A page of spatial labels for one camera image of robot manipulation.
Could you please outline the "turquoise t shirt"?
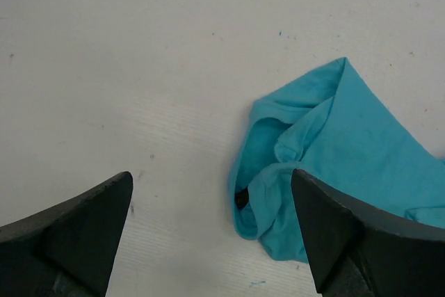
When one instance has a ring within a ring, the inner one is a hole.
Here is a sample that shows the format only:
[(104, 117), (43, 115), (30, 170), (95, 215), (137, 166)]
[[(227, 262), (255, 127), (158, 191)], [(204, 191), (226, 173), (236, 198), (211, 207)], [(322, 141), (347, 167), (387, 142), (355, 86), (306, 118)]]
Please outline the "turquoise t shirt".
[(274, 260), (307, 261), (294, 170), (403, 218), (444, 226), (444, 160), (372, 93), (347, 58), (256, 100), (228, 178), (234, 228)]

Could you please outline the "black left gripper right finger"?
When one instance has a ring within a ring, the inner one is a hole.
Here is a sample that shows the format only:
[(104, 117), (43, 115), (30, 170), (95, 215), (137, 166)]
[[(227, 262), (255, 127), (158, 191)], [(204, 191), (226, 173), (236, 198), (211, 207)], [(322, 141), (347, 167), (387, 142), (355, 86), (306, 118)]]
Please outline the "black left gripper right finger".
[(443, 296), (444, 230), (338, 191), (304, 170), (291, 188), (322, 296)]

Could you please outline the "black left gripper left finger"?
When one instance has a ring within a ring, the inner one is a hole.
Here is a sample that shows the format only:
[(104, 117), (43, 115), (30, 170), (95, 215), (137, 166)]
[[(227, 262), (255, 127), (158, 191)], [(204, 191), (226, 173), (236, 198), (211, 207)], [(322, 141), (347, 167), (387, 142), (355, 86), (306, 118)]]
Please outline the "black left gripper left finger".
[(130, 172), (1, 227), (2, 296), (105, 296), (133, 192)]

